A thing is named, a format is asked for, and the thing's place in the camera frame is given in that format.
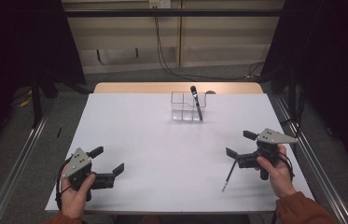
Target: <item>black pen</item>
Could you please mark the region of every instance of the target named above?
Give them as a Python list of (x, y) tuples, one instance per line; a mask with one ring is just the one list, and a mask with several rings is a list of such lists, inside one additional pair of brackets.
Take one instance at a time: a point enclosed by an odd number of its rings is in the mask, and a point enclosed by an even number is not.
[(195, 86), (191, 86), (190, 90), (191, 90), (191, 93), (193, 94), (194, 100), (196, 102), (197, 111), (199, 112), (200, 120), (202, 121), (202, 113), (201, 113), (201, 109), (200, 109), (200, 103), (198, 101), (198, 95), (197, 95), (196, 87)]
[(227, 184), (229, 183), (229, 180), (230, 180), (230, 177), (231, 177), (231, 174), (232, 174), (232, 170), (234, 170), (234, 167), (235, 167), (236, 163), (237, 163), (237, 160), (234, 160), (234, 163), (231, 166), (231, 170), (230, 170), (229, 176), (227, 176), (226, 183), (224, 184), (222, 192), (224, 191), (224, 189), (226, 188)]

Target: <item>brown sleeve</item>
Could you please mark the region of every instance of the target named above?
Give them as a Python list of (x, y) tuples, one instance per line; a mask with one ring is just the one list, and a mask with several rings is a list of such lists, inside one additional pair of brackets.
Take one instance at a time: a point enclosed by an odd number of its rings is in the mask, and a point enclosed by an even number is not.
[(276, 201), (277, 216), (286, 223), (337, 223), (319, 203), (306, 198), (302, 192)]
[(81, 224), (80, 219), (73, 219), (70, 217), (66, 217), (62, 212), (57, 213), (52, 219), (45, 221), (43, 224)]

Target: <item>pen holder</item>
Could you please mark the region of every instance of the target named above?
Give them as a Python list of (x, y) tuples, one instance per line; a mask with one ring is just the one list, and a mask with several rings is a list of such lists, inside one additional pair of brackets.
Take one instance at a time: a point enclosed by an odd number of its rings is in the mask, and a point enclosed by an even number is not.
[[(202, 115), (206, 108), (205, 92), (198, 93), (198, 100)], [(173, 120), (197, 120), (200, 121), (200, 115), (191, 92), (173, 91), (171, 93), (171, 108)]]

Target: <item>wall outlet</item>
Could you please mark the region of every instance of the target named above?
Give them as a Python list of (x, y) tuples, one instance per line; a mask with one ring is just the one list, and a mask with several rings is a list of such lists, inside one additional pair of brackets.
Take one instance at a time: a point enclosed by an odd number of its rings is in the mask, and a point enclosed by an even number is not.
[(160, 0), (149, 0), (149, 8), (160, 8)]
[(171, 0), (160, 0), (160, 8), (171, 8)]

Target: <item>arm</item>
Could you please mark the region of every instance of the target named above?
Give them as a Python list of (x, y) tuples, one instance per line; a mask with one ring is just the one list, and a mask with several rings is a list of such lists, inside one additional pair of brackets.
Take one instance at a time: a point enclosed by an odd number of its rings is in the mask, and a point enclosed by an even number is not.
[[(278, 149), (286, 155), (286, 148), (278, 144)], [(297, 192), (290, 180), (287, 166), (278, 161), (275, 166), (263, 157), (258, 163), (270, 174), (270, 183), (277, 200), (277, 216), (282, 223), (336, 223), (334, 218), (318, 203)]]
[(45, 224), (63, 223), (63, 224), (80, 224), (86, 207), (87, 191), (91, 188), (95, 180), (95, 174), (90, 174), (81, 185), (78, 191), (70, 188), (71, 183), (68, 179), (62, 179), (61, 198), (63, 200), (63, 210), (55, 217), (45, 222)]

